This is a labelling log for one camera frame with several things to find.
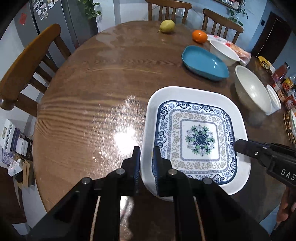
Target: wooden chair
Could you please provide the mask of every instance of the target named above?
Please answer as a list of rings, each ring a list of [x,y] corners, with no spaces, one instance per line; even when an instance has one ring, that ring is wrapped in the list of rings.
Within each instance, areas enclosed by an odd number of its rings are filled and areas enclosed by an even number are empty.
[[[224,34],[223,34],[224,39],[226,38],[228,29],[234,29],[234,30],[237,31],[234,38],[233,38],[233,40],[232,40],[232,43],[234,43],[234,44],[237,41],[237,38],[239,37],[239,34],[244,31],[244,29],[241,26],[237,25],[236,23],[230,21],[229,19],[227,19],[227,18],[225,18],[225,17],[223,17],[223,16],[221,16],[221,15],[219,15],[219,14],[217,14],[217,13],[215,13],[215,12],[209,10],[209,9],[204,8],[202,10],[202,12],[205,15],[204,21],[203,21],[203,24],[202,24],[202,30],[204,30],[204,31],[207,30],[207,21],[208,21],[209,18],[214,21],[214,25],[213,25],[211,34],[215,33],[217,23],[220,24],[217,36],[220,36],[222,26],[225,27],[225,31],[224,31]]]
[[[176,9],[177,8],[185,8],[182,23],[185,23],[185,21],[186,21],[188,10],[192,9],[192,5],[190,3],[175,1],[175,0],[146,0],[146,2],[148,3],[148,21],[152,20],[152,4],[156,4],[159,6],[158,21],[162,21],[162,19],[163,19],[163,7],[166,7],[165,20],[168,19],[170,7],[173,8],[172,21],[174,21],[174,22],[175,22],[175,18],[176,18]]]
[[[0,107],[12,110],[14,106],[30,115],[37,116],[37,102],[21,93],[31,84],[43,94],[46,87],[33,77],[36,72],[49,84],[52,77],[39,64],[43,61],[55,73],[58,67],[47,56],[52,42],[56,44],[63,57],[67,59],[71,52],[60,37],[61,27],[53,24],[38,35],[18,56],[0,82]]]

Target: yellow pear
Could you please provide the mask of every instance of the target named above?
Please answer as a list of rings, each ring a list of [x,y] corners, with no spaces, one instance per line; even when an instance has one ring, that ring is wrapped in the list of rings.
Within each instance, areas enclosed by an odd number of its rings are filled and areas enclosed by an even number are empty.
[[[175,28],[174,21],[172,21],[172,20],[164,20],[160,24],[159,31],[161,31],[163,33],[170,33],[172,31],[174,31],[174,28]]]

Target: wooden dining table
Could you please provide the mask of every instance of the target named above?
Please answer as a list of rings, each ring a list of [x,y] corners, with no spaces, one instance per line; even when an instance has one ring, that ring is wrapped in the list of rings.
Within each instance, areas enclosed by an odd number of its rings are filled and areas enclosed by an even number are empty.
[[[236,64],[220,82],[193,74],[182,63],[184,48],[209,50],[209,43],[193,42],[184,25],[177,24],[171,34],[158,32],[159,25],[132,21],[104,30],[81,45],[53,77],[38,105],[33,145],[36,183],[47,211],[83,177],[105,177],[131,156],[134,146],[141,146],[148,100],[166,86],[223,94],[239,108],[248,139],[289,145],[284,108],[269,116],[249,112],[235,91]],[[270,82],[256,58],[247,68],[264,85]],[[248,182],[232,197],[260,222],[279,204],[284,188],[251,160]],[[141,181],[139,194],[122,202],[121,240],[174,238],[173,203],[153,196]]]

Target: human hand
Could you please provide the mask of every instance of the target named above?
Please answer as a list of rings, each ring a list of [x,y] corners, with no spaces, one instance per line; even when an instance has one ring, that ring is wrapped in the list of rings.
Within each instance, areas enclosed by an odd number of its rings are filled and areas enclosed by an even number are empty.
[[[281,204],[279,206],[278,213],[276,215],[277,224],[280,224],[281,222],[286,221],[287,218],[289,217],[289,214],[291,212],[294,212],[296,209],[296,202],[294,202],[293,205],[291,206],[291,210],[287,209],[291,201],[295,201],[295,200],[289,200],[290,199],[289,196],[291,196],[291,192],[292,190],[286,187],[284,194],[281,198]]]

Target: metal screw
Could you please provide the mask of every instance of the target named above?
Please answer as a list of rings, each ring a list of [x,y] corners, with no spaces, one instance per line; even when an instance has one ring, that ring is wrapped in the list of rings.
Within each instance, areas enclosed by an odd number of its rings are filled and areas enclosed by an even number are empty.
[[[208,178],[208,177],[205,177],[203,180],[204,184],[208,184],[210,185],[212,183],[212,179]]]
[[[91,179],[90,179],[89,177],[84,177],[84,178],[81,180],[81,182],[82,182],[84,185],[88,184],[90,181],[91,181]]]
[[[116,173],[118,174],[118,175],[122,175],[122,174],[124,174],[126,171],[123,169],[123,168],[118,168],[117,170],[116,170]]]
[[[177,170],[176,169],[169,169],[168,173],[173,176],[173,175],[177,174]]]

